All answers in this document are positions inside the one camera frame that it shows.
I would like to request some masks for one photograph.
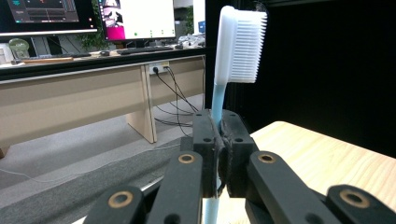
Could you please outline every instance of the monitor screen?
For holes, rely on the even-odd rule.
[[[97,32],[92,0],[0,0],[0,38]]]
[[[175,38],[173,0],[99,0],[108,41]]]

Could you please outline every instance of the toothbrush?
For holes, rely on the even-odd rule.
[[[267,13],[224,7],[220,12],[211,117],[221,132],[222,106],[229,82],[254,83],[259,70]],[[219,199],[207,199],[205,224],[217,222]]]

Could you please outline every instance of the white desk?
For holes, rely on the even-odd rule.
[[[186,97],[204,92],[203,59],[199,55],[165,60]],[[5,154],[9,146],[20,142],[121,115],[150,143],[156,142],[151,108],[176,96],[149,74],[150,63],[154,62],[1,83],[0,152]],[[168,74],[160,76],[175,86]]]

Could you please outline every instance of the potted plant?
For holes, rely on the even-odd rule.
[[[186,35],[194,34],[194,8],[187,7],[186,15]]]
[[[96,0],[92,0],[93,12],[96,17],[96,24],[98,31],[95,34],[89,35],[77,35],[76,39],[81,43],[81,46],[87,52],[92,49],[108,49],[110,43],[105,41],[105,36],[103,34],[103,26],[101,23],[101,18],[99,15],[99,6]]]

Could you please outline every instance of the toothbrush handle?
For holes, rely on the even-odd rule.
[[[219,132],[221,131],[220,123],[222,117],[222,106],[224,103],[225,88],[226,85],[215,84],[213,89],[211,117],[215,121]]]

